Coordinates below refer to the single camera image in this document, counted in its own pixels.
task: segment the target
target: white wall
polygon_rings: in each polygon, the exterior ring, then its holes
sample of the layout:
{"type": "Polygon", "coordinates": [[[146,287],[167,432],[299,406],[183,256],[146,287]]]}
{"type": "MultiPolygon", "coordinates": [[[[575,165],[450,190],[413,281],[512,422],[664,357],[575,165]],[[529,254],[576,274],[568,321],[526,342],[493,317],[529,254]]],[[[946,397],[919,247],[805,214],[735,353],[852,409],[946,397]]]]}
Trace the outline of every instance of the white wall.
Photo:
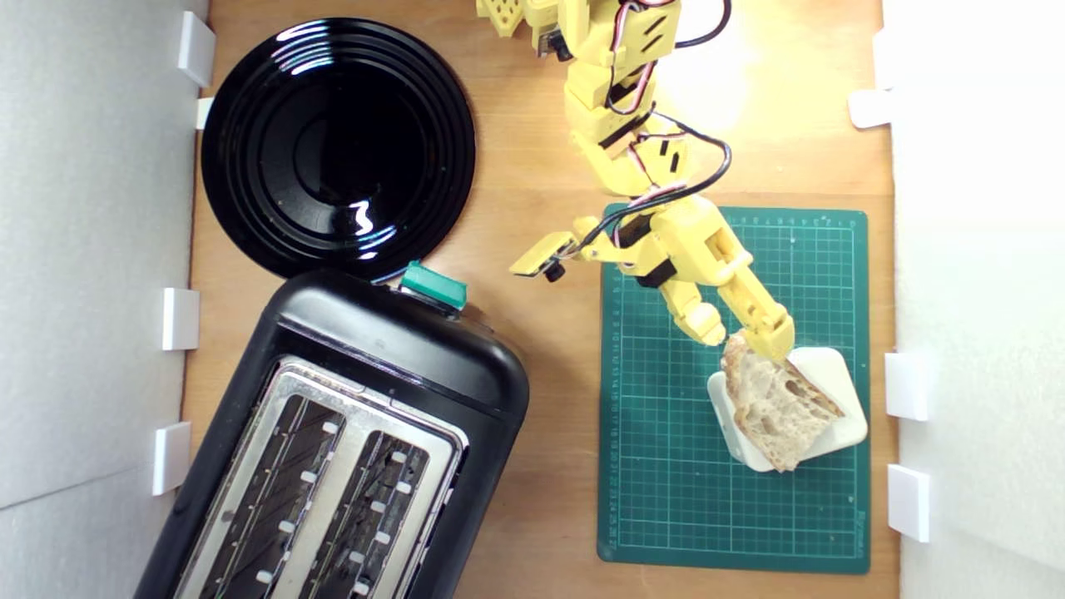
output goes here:
{"type": "Polygon", "coordinates": [[[154,428],[184,356],[198,90],[175,67],[204,0],[0,0],[0,597],[129,596],[173,497],[154,428]]]}
{"type": "Polygon", "coordinates": [[[898,351],[931,368],[900,462],[931,475],[902,596],[1065,597],[1060,4],[885,0],[898,351]]]}

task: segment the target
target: glossy black plate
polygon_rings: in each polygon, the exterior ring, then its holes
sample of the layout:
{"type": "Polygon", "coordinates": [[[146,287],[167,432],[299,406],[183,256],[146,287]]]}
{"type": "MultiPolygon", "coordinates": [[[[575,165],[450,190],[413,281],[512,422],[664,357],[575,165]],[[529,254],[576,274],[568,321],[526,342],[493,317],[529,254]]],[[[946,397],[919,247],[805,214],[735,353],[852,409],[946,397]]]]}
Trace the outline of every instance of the glossy black plate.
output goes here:
{"type": "Polygon", "coordinates": [[[474,173],[473,117],[428,46],[356,18],[260,44],[227,76],[203,131],[208,199],[263,268],[378,281],[425,257],[458,220],[474,173]]]}

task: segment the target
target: small white plate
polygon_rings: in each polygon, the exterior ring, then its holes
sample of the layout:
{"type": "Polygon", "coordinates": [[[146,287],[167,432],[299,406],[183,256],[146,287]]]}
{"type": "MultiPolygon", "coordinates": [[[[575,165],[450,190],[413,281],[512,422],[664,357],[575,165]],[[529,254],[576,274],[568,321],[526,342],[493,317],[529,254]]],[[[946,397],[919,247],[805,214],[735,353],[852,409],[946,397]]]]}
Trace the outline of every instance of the small white plate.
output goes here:
{"type": "MultiPolygon", "coordinates": [[[[847,370],[847,361],[842,354],[831,347],[798,347],[791,351],[788,359],[799,372],[843,410],[843,417],[821,433],[803,459],[810,459],[864,441],[869,434],[869,423],[866,422],[865,412],[854,391],[854,384],[851,383],[851,374],[847,370]]],[[[725,436],[728,453],[758,472],[772,470],[772,464],[758,451],[758,448],[754,447],[747,435],[736,427],[736,422],[733,420],[736,406],[725,391],[725,373],[714,373],[706,388],[714,405],[714,414],[717,415],[721,432],[725,436]]]]}

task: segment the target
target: black toaster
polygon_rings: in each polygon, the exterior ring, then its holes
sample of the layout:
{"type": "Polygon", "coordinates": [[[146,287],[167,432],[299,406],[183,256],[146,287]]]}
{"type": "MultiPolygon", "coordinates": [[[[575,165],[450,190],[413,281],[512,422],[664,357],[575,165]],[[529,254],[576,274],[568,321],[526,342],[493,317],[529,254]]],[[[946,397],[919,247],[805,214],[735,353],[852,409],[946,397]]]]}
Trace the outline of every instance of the black toaster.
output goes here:
{"type": "Polygon", "coordinates": [[[452,596],[528,382],[424,291],[331,270],[280,287],[137,598],[452,596]]]}

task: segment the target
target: wooden table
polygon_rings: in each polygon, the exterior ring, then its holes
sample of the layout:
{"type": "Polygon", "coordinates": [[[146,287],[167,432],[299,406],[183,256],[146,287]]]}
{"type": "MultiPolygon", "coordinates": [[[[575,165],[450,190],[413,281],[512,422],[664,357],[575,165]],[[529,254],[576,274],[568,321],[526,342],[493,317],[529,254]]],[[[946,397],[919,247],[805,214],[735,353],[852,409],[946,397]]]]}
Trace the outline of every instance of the wooden table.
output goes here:
{"type": "MultiPolygon", "coordinates": [[[[716,0],[688,0],[685,11],[703,2],[716,0]]],[[[458,597],[898,597],[899,540],[887,528],[885,490],[896,432],[884,416],[880,359],[890,351],[895,330],[889,144],[886,131],[856,131],[847,116],[847,95],[872,84],[870,44],[881,27],[880,2],[736,4],[719,39],[663,62],[658,97],[668,112],[732,144],[733,168],[709,195],[719,204],[869,214],[873,488],[872,569],[865,577],[606,564],[596,557],[599,270],[574,264],[548,285],[512,277],[507,266],[542,233],[599,213],[609,198],[568,144],[564,66],[537,60],[527,30],[497,38],[487,20],[476,18],[473,0],[212,2],[215,85],[277,31],[313,18],[362,16],[426,41],[469,91],[481,148],[475,189],[452,234],[425,263],[469,284],[471,302],[523,356],[531,403],[458,597]]],[[[716,23],[718,10],[702,10],[707,22],[689,19],[684,34],[716,23]]],[[[200,181],[196,193],[191,282],[202,293],[202,337],[189,355],[183,417],[193,422],[198,446],[280,280],[224,236],[200,181]]]]}

